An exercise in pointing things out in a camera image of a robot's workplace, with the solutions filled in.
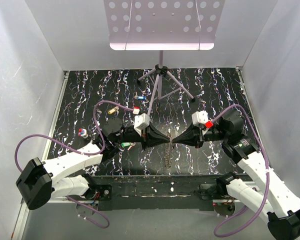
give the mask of tripod leg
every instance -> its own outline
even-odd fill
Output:
[[[158,99],[161,98],[161,95],[162,95],[162,75],[160,75],[159,77],[159,82],[158,82]]]
[[[156,90],[157,90],[157,86],[158,86],[158,83],[159,83],[159,78],[160,78],[160,75],[157,74],[156,78],[155,78],[153,90],[152,90],[152,95],[151,95],[151,100],[150,100],[149,108],[148,108],[148,116],[150,116],[151,109],[152,109],[152,104],[154,103],[154,100],[155,100],[155,95],[156,95]]]
[[[142,77],[139,77],[139,79],[136,81],[138,84],[140,84],[140,81],[146,77],[148,77],[150,74],[154,73],[156,71],[156,69],[152,69],[150,71],[148,71],[145,75],[143,75]]]
[[[170,78],[172,78],[173,81],[175,81],[175,83],[183,89],[183,91],[188,94],[188,96],[191,98],[191,100],[194,102],[195,101],[195,97],[191,95],[191,93],[175,78],[175,76],[173,76],[171,74],[171,72],[167,72],[167,74],[169,75]]]

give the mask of floor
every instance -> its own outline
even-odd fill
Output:
[[[237,203],[237,211],[242,208]],[[47,203],[30,211],[22,240],[220,240],[214,228],[224,219],[215,212],[197,209],[131,209],[104,212],[110,227],[101,229],[77,216],[74,203]],[[248,210],[226,223],[218,233],[231,232],[246,223],[253,215]],[[100,224],[105,220],[97,214],[92,217]],[[243,231],[226,240],[273,240],[267,225],[257,218]]]
[[[153,83],[148,77],[141,84],[136,79],[147,73],[148,69],[132,70],[90,70],[71,71],[60,107],[53,137],[69,146],[79,149],[86,145],[78,130],[85,128],[89,135],[96,133],[93,123],[93,107],[101,100],[110,100],[132,108],[140,107],[147,112]],[[173,75],[197,99],[191,102],[182,90],[160,102],[153,104],[150,115],[153,125],[163,134],[170,132],[171,137],[180,135],[191,123],[191,114],[205,110],[212,119],[222,109],[232,104],[242,105],[249,116],[250,110],[234,68],[181,68],[171,69]],[[176,89],[176,84],[169,79],[162,81],[162,95]],[[146,96],[146,100],[137,100],[138,96]],[[112,105],[102,104],[97,111],[101,126],[114,115],[123,119],[126,126],[133,125],[133,115],[119,110],[108,114]],[[252,136],[249,127],[244,131]],[[52,144],[48,158],[56,158],[68,152],[59,145]],[[86,169],[94,176],[111,175],[210,175],[227,172],[242,173],[239,167],[230,161],[221,149],[220,142],[206,142],[200,149],[177,144],[170,153],[172,165],[165,167],[165,147],[156,146],[142,150],[141,144],[122,148],[113,159],[100,165]]]

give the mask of tripod stand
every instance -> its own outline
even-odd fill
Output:
[[[175,92],[177,92],[181,89],[191,98],[192,102],[194,102],[196,100],[195,97],[192,96],[191,93],[182,85],[182,83],[179,82],[175,78],[175,76],[173,76],[171,74],[171,72],[168,71],[168,68],[166,66],[163,66],[163,61],[164,61],[164,51],[161,50],[160,51],[160,56],[159,56],[159,64],[157,64],[155,66],[155,68],[153,68],[152,70],[150,70],[149,72],[147,72],[145,75],[143,75],[142,77],[140,77],[137,80],[137,83],[140,84],[142,79],[148,77],[150,74],[153,74],[153,73],[156,74],[155,82],[154,82],[154,86],[153,86],[153,91],[152,91],[152,94],[151,94],[150,105],[149,105],[148,113],[147,113],[148,116],[150,116],[152,105],[153,105],[153,103],[156,99],[159,99],[159,100],[164,99],[164,98],[170,96],[171,94],[174,94]],[[165,78],[166,75],[168,75],[179,86],[179,88],[177,88],[177,89],[173,90],[172,92],[169,92],[168,94],[162,96],[162,77]]]

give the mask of wire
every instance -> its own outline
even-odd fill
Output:
[[[228,198],[228,200],[224,203],[225,205],[228,205],[228,204],[233,204],[234,203],[234,201],[235,201],[235,198],[234,197],[229,197]]]
[[[102,148],[100,151],[98,152],[80,152],[70,146],[67,146],[65,144],[63,144],[62,142],[58,141],[58,140],[55,140],[53,139],[52,137],[49,137],[47,135],[43,135],[43,134],[32,134],[32,135],[29,135],[29,136],[26,136],[25,138],[23,138],[19,143],[18,145],[16,146],[15,148],[15,152],[14,152],[14,162],[15,162],[15,165],[16,167],[19,169],[20,172],[23,171],[23,169],[20,167],[19,165],[19,162],[18,162],[18,151],[19,151],[19,148],[21,146],[21,144],[27,140],[27,139],[30,139],[30,138],[34,138],[34,137],[41,137],[41,138],[45,138],[45,139],[48,139],[66,149],[69,149],[70,151],[74,152],[74,153],[77,153],[77,154],[81,154],[81,155],[86,155],[86,156],[94,156],[94,155],[98,155],[100,153],[102,153],[104,150],[105,150],[105,147],[106,147],[106,143],[105,143],[105,139],[104,139],[104,136],[103,134],[101,133],[101,130],[100,130],[100,127],[98,125],[98,121],[97,121],[97,117],[96,117],[96,110],[97,110],[97,107],[101,104],[113,104],[115,106],[118,106],[119,108],[122,108],[124,110],[128,110],[130,112],[133,112],[133,109],[132,108],[128,108],[128,107],[125,107],[125,106],[122,106],[120,105],[119,103],[116,103],[114,101],[107,101],[107,100],[102,100],[100,102],[98,102],[96,105],[94,105],[94,108],[93,108],[93,121],[94,121],[94,124],[96,126],[96,129],[97,129],[97,132],[99,133],[100,137],[101,137],[101,140],[102,140]]]
[[[74,200],[74,199],[73,199],[72,197],[70,197],[70,196],[66,196],[66,198],[67,198],[68,200],[70,200],[70,201],[76,203],[76,204],[79,204],[79,205],[81,205],[81,206],[83,206],[83,207],[85,207],[85,208],[87,208],[87,209],[90,209],[90,210],[94,211],[95,213],[101,215],[101,216],[106,220],[107,225],[106,225],[106,226],[103,226],[103,225],[101,225],[100,223],[96,222],[95,220],[93,220],[93,219],[91,219],[91,218],[89,218],[89,217],[87,217],[87,216],[85,216],[85,215],[79,214],[79,216],[82,217],[83,219],[90,221],[91,223],[93,223],[94,225],[96,225],[96,226],[98,226],[99,228],[102,228],[102,229],[106,229],[106,228],[108,228],[108,227],[110,226],[109,218],[108,218],[105,214],[103,214],[102,212],[100,212],[100,211],[94,209],[93,207],[90,207],[90,206],[88,206],[88,205],[85,205],[85,204],[82,203],[82,202],[79,202],[79,201],[77,201],[77,200]]]
[[[93,202],[90,205],[93,206],[95,204],[96,200],[99,198],[99,196],[100,196],[100,192],[98,191],[97,195],[95,196]]]
[[[269,169],[269,159],[268,159],[268,156],[267,156],[267,153],[264,149],[264,147],[262,146],[259,138],[258,138],[258,135],[249,119],[249,116],[248,114],[246,113],[245,109],[240,106],[239,104],[233,104],[233,105],[230,105],[228,106],[225,110],[223,110],[215,119],[213,119],[211,122],[212,123],[215,123],[223,114],[225,114],[228,110],[232,109],[232,108],[240,108],[247,120],[247,122],[249,123],[251,129],[252,129],[252,132],[253,132],[253,135],[255,137],[255,140],[257,141],[259,147],[260,147],[260,150],[261,150],[261,153],[263,155],[263,158],[264,158],[264,163],[265,163],[265,169]],[[264,208],[265,204],[266,204],[266,201],[267,201],[267,197],[268,197],[268,193],[269,193],[269,185],[270,185],[270,175],[269,175],[269,172],[266,172],[265,173],[265,176],[266,176],[266,182],[265,182],[265,191],[264,191],[264,195],[263,195],[263,199],[262,199],[262,202],[261,202],[261,205],[259,207],[259,209],[255,212],[255,214],[252,216],[252,218],[250,218],[249,221],[247,221],[244,225],[242,225],[241,227],[239,227],[238,229],[232,231],[232,232],[229,232],[229,233],[226,233],[226,234],[218,234],[217,231],[218,229],[223,225],[225,224],[226,222],[228,222],[230,219],[233,219],[239,215],[241,215],[243,212],[237,212],[236,214],[232,215],[231,217],[227,218],[226,220],[224,220],[223,222],[221,222],[220,224],[218,224],[218,226],[216,226],[216,228],[214,229],[213,233],[216,237],[219,237],[219,238],[225,238],[225,237],[229,237],[231,235],[234,235],[234,234],[237,234],[238,232],[242,231],[243,229],[245,229],[246,227],[248,227],[258,216],[259,214],[261,213],[262,209]]]
[[[91,198],[89,198],[89,199],[87,199],[87,200],[94,199],[94,198],[97,196],[97,193],[98,193],[98,191],[96,190],[95,193],[94,193],[94,195],[93,195],[93,197],[91,197]]]

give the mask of white enclosure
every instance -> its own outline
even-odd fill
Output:
[[[150,69],[158,61],[156,51],[110,48],[102,0],[25,1],[63,70]],[[166,51],[164,64],[170,68],[242,66],[276,3],[226,0],[213,49]]]
[[[243,78],[270,163],[300,197],[300,1],[278,1]]]
[[[0,0],[0,240],[10,239],[20,209],[14,162],[18,142],[48,134],[63,71],[23,0]],[[41,158],[45,140],[21,147],[21,167]]]
[[[209,51],[166,51],[164,64],[243,66],[271,166],[300,197],[300,0],[225,0],[213,42]],[[27,135],[48,134],[63,71],[152,68],[158,56],[111,49],[103,0],[0,0],[0,240],[11,238],[20,208],[16,145]],[[41,158],[45,143],[22,145],[22,168]]]

